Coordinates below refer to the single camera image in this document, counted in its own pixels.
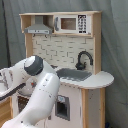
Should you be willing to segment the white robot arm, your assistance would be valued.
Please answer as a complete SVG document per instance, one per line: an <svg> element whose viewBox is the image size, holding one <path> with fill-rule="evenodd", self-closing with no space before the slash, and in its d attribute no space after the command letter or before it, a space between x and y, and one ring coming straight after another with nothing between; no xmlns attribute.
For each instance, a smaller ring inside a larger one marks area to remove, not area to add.
<svg viewBox="0 0 128 128"><path fill-rule="evenodd" d="M51 114L60 79L56 71L37 55L0 70L0 101L22 88L30 78L35 79L36 86L26 107L1 128L37 128L35 124Z"/></svg>

